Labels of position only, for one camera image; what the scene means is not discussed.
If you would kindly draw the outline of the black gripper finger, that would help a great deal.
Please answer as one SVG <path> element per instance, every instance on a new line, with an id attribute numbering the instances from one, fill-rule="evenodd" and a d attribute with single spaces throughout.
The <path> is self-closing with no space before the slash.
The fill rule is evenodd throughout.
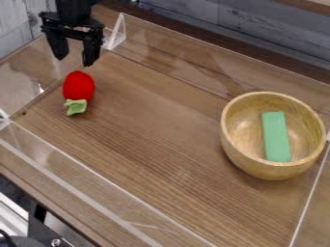
<path id="1" fill-rule="evenodd" d="M 83 64 L 89 67 L 99 58 L 103 38 L 85 37 L 83 40 Z"/>
<path id="2" fill-rule="evenodd" d="M 48 40 L 52 52 L 55 54 L 55 57 L 59 60 L 61 60 L 68 55 L 68 52 L 69 52 L 67 38 L 64 38 L 56 32 L 48 32 L 47 40 Z"/>

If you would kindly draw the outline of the black gripper body bar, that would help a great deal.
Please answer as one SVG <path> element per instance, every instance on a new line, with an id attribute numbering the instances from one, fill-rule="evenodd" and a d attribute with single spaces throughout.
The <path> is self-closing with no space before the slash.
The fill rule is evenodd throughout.
<path id="1" fill-rule="evenodd" d="M 93 17 L 87 17 L 79 23 L 65 22 L 55 12 L 40 12 L 41 32 L 48 37 L 68 38 L 81 41 L 85 37 L 103 41 L 104 24 Z"/>

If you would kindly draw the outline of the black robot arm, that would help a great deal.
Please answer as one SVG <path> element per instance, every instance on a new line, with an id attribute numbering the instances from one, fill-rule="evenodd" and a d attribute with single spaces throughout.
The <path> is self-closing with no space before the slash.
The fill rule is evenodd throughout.
<path id="1" fill-rule="evenodd" d="M 100 55 L 104 24 L 92 17 L 92 6 L 100 0 L 55 0 L 56 11 L 40 12 L 41 32 L 55 57 L 69 53 L 68 39 L 83 42 L 83 65 L 89 67 Z"/>

